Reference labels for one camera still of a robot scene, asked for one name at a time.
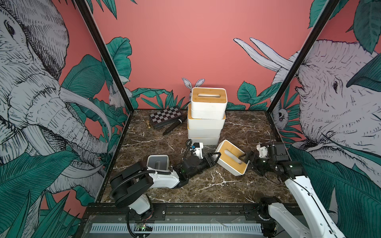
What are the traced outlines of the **small bamboo lid tissue box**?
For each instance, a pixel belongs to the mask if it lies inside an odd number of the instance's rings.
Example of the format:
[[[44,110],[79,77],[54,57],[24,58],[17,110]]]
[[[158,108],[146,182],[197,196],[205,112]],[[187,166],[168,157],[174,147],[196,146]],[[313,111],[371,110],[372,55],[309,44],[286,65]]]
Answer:
[[[222,141],[215,152],[221,153],[217,163],[232,175],[242,176],[246,173],[248,164],[239,159],[245,153],[230,141]]]

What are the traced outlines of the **yellow lid tissue box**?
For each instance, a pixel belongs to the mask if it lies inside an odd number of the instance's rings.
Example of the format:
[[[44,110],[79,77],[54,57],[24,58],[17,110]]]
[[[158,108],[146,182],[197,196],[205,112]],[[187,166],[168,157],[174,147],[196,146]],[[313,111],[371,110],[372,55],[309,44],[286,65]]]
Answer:
[[[222,129],[190,129],[188,128],[189,138],[217,138],[220,137]]]

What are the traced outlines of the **large bamboo lid tissue box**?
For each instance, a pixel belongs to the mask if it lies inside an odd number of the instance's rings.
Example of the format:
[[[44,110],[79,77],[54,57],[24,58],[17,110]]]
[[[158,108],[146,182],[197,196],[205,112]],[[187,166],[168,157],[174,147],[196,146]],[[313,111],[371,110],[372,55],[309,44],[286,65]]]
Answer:
[[[223,119],[195,119],[192,117],[191,104],[188,105],[188,129],[190,130],[221,130],[224,127],[226,115]]]

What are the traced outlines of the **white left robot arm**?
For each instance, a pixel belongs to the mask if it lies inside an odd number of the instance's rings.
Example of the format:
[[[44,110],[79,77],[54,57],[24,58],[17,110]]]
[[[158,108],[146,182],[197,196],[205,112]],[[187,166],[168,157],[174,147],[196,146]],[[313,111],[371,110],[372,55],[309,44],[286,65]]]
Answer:
[[[140,216],[153,212],[150,199],[145,194],[150,188],[178,189],[205,170],[214,167],[220,152],[207,153],[202,159],[191,155],[172,170],[167,155],[151,155],[147,163],[137,162],[110,180],[109,197],[117,208],[128,207]]]

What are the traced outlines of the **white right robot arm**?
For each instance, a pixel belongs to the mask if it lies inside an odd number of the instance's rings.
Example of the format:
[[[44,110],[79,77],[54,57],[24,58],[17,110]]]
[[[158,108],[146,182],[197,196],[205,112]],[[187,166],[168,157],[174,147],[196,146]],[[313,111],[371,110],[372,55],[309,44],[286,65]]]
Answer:
[[[284,182],[307,225],[300,222],[276,197],[263,197],[255,209],[263,221],[271,221],[271,227],[263,227],[263,235],[274,238],[276,226],[280,225],[292,238],[343,238],[344,233],[333,222],[322,202],[316,195],[311,180],[301,163],[292,161],[285,153],[273,152],[268,155],[265,147],[260,153],[250,151],[242,156],[260,176],[273,172]]]

